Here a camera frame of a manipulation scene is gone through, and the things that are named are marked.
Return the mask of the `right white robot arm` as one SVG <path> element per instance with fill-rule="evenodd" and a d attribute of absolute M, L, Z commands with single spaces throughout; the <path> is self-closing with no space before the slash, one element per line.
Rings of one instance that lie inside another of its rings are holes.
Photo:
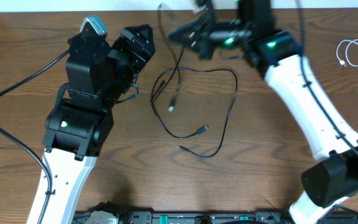
<path fill-rule="evenodd" d="M 303 40 L 275 24 L 270 1 L 239 1 L 237 19 L 220 21 L 211 1 L 203 13 L 168 38 L 209 60 L 216 49 L 241 49 L 282 99 L 298 123 L 316 164 L 301 175 L 303 192 L 285 223 L 318 223 L 358 193 L 358 133 L 335 108 L 317 81 Z"/>

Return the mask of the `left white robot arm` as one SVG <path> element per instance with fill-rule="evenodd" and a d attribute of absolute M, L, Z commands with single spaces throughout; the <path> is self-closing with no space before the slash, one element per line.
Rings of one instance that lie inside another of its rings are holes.
<path fill-rule="evenodd" d="M 140 71 L 155 53 L 153 29 L 126 27 L 109 45 L 86 22 L 68 40 L 68 83 L 59 90 L 45 122 L 40 176 L 28 223 L 70 223 L 82 188 L 114 125 L 112 108 L 136 87 Z"/>

